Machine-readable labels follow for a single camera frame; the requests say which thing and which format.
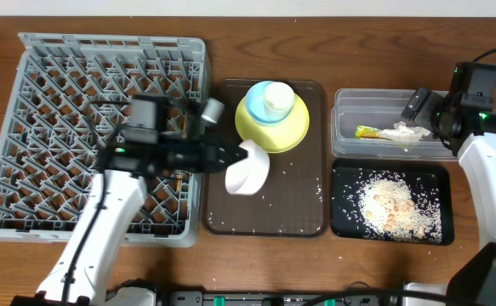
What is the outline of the light blue bowl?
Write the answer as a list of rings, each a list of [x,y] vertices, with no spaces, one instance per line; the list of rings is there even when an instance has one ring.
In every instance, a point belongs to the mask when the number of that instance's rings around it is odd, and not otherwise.
[[[253,85],[246,94],[245,105],[248,114],[257,122],[264,124],[274,124],[268,123],[264,119],[264,103],[263,103],[263,92],[265,87],[274,81],[263,81],[258,82]]]

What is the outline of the wooden chopstick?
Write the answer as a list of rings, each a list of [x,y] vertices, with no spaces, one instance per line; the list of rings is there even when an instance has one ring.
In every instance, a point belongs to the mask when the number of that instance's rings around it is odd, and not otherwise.
[[[188,131],[188,115],[185,114],[183,115],[182,139],[187,138],[187,131]]]
[[[177,192],[181,191],[181,185],[182,185],[183,177],[184,177],[184,174],[182,172],[178,172],[176,175],[176,178],[177,178],[176,191]]]

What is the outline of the white tissue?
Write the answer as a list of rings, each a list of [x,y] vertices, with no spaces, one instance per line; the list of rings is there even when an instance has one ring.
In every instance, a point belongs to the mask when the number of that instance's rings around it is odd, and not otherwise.
[[[408,127],[405,122],[397,122],[393,124],[392,129],[381,130],[379,135],[400,143],[417,143],[423,137],[429,136],[430,131],[423,127]]]

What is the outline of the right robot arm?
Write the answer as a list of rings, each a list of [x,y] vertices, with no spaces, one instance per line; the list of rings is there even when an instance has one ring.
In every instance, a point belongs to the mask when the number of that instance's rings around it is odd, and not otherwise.
[[[459,62],[446,96],[419,88],[402,112],[457,157],[476,209],[481,249],[449,281],[447,305],[496,305],[495,85],[495,65]]]

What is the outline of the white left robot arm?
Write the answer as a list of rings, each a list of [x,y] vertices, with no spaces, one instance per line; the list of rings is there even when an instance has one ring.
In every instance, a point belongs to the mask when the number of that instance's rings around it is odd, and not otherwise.
[[[209,98],[180,103],[166,95],[137,94],[128,122],[117,125],[99,151],[88,201],[56,265],[32,297],[14,305],[102,305],[128,228],[163,171],[219,173],[247,158],[245,149],[202,133],[224,105]]]

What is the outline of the yellow green snack wrapper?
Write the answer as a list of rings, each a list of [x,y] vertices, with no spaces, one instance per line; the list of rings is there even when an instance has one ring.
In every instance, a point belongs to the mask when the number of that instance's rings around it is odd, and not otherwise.
[[[358,125],[354,133],[355,139],[386,139],[380,129]]]

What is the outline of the white cup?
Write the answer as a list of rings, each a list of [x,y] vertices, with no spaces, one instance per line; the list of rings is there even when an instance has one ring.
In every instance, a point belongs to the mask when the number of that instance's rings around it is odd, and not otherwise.
[[[276,123],[285,119],[292,110],[295,93],[284,82],[271,82],[263,92],[264,119],[268,123]]]

